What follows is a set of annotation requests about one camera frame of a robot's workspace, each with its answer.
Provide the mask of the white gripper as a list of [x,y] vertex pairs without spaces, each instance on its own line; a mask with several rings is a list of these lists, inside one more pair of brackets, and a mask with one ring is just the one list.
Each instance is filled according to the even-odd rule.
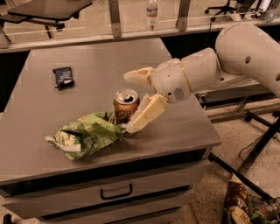
[[148,66],[128,71],[123,78],[129,83],[154,88],[158,93],[153,96],[146,94],[143,97],[136,112],[125,125],[128,133],[140,131],[158,118],[165,111],[168,102],[181,102],[188,99],[191,94],[186,71],[179,59],[168,60],[156,69]]

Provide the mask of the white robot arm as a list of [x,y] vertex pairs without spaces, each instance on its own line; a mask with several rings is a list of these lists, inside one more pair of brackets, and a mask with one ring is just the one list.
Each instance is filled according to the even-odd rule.
[[252,24],[234,24],[220,31],[215,48],[206,48],[158,67],[129,71],[123,78],[155,91],[146,95],[130,121],[129,133],[142,130],[159,117],[169,103],[186,100],[192,93],[215,90],[251,78],[280,97],[280,45]]

